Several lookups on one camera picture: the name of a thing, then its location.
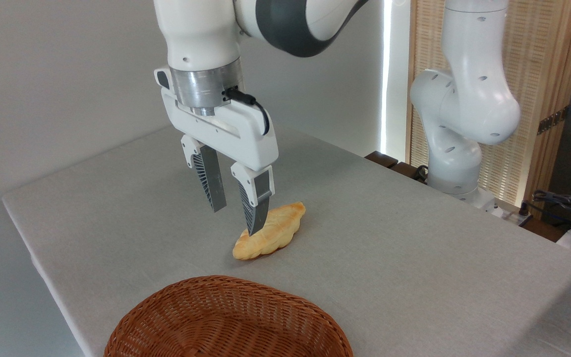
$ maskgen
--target gripper hand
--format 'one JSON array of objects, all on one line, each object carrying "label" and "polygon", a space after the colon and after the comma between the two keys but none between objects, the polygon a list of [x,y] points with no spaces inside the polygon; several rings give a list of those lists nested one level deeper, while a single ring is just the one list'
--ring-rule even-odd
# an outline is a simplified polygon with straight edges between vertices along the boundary
[{"label": "gripper hand", "polygon": [[451,69],[427,69],[411,87],[429,145],[428,185],[487,212],[478,187],[482,150],[511,136],[521,112],[501,59],[508,0],[447,0],[442,52]]},{"label": "gripper hand", "polygon": [[220,152],[236,163],[250,235],[275,194],[279,150],[267,111],[244,93],[239,42],[245,36],[299,57],[317,55],[367,0],[154,0],[168,49],[155,72],[167,114],[184,133],[186,164],[197,171],[213,211],[226,206]]}]

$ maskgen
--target croissant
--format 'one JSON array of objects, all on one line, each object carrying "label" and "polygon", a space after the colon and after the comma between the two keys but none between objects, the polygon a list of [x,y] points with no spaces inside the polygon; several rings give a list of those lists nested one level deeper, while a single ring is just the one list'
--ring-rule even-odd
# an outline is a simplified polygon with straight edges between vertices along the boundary
[{"label": "croissant", "polygon": [[252,259],[288,245],[294,233],[299,230],[304,214],[305,206],[302,202],[268,211],[266,223],[261,230],[252,237],[248,235],[247,229],[242,232],[233,248],[233,257],[240,260]]}]

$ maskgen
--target light strip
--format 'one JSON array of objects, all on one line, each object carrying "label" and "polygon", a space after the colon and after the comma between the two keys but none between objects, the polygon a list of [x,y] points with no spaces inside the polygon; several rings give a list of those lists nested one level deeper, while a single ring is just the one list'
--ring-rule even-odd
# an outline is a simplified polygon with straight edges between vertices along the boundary
[{"label": "light strip", "polygon": [[392,6],[393,0],[383,1],[383,85],[380,105],[380,152],[387,154],[387,97],[392,46]]}]

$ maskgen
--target basket rim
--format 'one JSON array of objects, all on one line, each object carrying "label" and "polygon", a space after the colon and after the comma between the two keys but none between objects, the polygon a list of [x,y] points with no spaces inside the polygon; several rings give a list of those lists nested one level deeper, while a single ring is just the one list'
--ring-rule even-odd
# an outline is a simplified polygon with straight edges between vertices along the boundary
[{"label": "basket rim", "polygon": [[133,326],[133,321],[137,321],[138,319],[140,319],[141,316],[143,316],[144,314],[147,314],[147,312],[148,312],[147,307],[149,307],[153,303],[157,302],[159,300],[160,296],[165,295],[166,292],[178,289],[182,285],[195,284],[195,283],[208,283],[208,282],[225,282],[225,283],[229,283],[229,284],[233,283],[234,285],[241,285],[244,287],[249,287],[249,288],[253,288],[256,290],[260,290],[264,294],[271,294],[273,296],[278,296],[280,298],[283,298],[284,301],[286,301],[290,304],[298,303],[299,305],[302,305],[306,309],[314,312],[315,315],[317,315],[320,318],[325,320],[327,325],[329,325],[329,327],[331,327],[331,329],[334,331],[334,333],[338,336],[340,344],[341,344],[343,350],[345,351],[347,357],[353,357],[353,351],[351,350],[351,345],[349,345],[349,341],[347,340],[347,336],[343,332],[340,325],[338,325],[338,323],[334,320],[333,317],[331,317],[330,314],[328,314],[323,309],[318,307],[318,305],[316,305],[315,303],[312,303],[309,300],[302,298],[300,296],[296,296],[296,295],[284,292],[282,290],[275,289],[275,288],[270,287],[268,285],[252,282],[250,280],[245,280],[245,279],[241,279],[241,278],[236,278],[234,276],[227,276],[227,275],[196,276],[193,278],[188,278],[188,279],[184,279],[184,280],[181,280],[179,282],[176,282],[176,283],[169,284],[166,287],[163,287],[162,289],[154,292],[153,294],[151,294],[150,296],[148,296],[147,298],[142,300],[138,305],[136,305],[136,307],[134,307],[129,312],[127,312],[127,314],[125,314],[125,316],[123,316],[122,319],[120,319],[120,322],[116,325],[112,334],[109,336],[109,339],[107,341],[107,345],[105,346],[104,356],[105,357],[111,356],[110,348],[114,345],[114,343],[117,343],[117,341],[120,341],[122,339],[122,337],[129,332],[129,328],[125,328],[125,327]]}]

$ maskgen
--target white wall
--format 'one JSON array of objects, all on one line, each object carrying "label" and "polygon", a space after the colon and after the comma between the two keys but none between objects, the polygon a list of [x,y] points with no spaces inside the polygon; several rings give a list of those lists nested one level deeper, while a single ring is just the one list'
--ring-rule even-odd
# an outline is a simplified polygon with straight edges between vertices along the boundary
[{"label": "white wall", "polygon": [[[371,0],[313,59],[247,41],[247,89],[275,122],[379,149],[382,13]],[[150,1],[0,0],[0,197],[166,126],[152,77],[165,58]],[[0,356],[79,355],[0,202]]]}]

